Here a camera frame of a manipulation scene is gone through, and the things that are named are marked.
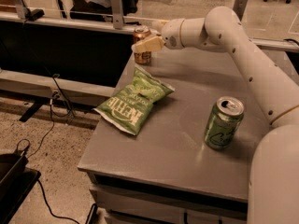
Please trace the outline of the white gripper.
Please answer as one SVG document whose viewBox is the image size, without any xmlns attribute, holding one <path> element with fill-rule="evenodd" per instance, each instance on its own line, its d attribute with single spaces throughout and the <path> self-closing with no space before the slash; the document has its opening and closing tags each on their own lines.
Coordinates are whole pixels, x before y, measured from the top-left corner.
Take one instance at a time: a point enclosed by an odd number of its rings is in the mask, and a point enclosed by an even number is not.
<svg viewBox="0 0 299 224">
<path fill-rule="evenodd" d="M 171 21 L 154 21 L 151 27 L 160 35 L 149 35 L 146 38 L 139 40 L 131 46 L 134 53 L 159 51 L 164 47 L 164 44 L 169 49 L 182 49 L 183 45 L 180 38 L 181 25 L 183 19 L 175 19 Z"/>
</svg>

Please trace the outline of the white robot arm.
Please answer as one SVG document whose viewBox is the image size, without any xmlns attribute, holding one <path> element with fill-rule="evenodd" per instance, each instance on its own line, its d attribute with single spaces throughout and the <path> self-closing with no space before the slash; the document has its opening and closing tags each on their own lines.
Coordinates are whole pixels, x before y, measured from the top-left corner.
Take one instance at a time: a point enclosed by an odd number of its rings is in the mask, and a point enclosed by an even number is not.
<svg viewBox="0 0 299 224">
<path fill-rule="evenodd" d="M 236 13 L 215 7 L 205 18 L 157 22 L 159 34 L 134 52 L 198 48 L 227 52 L 273 128 L 256 147 L 249 177 L 247 224 L 298 224 L 299 86 L 249 39 Z"/>
</svg>

